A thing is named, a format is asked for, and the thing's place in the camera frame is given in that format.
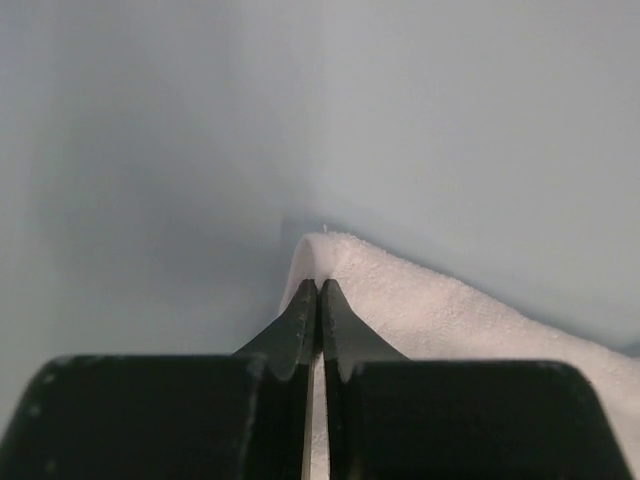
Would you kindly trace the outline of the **white towel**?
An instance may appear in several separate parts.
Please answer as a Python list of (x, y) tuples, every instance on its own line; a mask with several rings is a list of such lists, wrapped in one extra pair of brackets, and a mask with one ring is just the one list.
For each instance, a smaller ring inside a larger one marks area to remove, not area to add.
[(336, 281), (355, 314), (416, 359), (549, 359), (569, 363), (603, 402), (625, 459), (639, 474), (639, 361), (521, 315), (463, 282), (345, 233), (310, 233), (296, 246), (284, 296)]

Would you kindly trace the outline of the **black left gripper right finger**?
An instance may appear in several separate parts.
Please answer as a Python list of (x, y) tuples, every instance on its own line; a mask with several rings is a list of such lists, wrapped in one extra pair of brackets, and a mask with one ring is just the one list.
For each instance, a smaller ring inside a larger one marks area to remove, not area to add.
[(319, 294), (333, 479), (628, 479), (602, 404), (547, 360), (412, 360)]

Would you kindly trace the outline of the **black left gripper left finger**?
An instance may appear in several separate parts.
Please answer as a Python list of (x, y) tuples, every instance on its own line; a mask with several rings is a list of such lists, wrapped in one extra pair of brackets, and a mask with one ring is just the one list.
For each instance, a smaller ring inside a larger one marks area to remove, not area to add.
[(230, 355), (44, 364), (1, 441), (5, 479), (304, 479), (318, 292)]

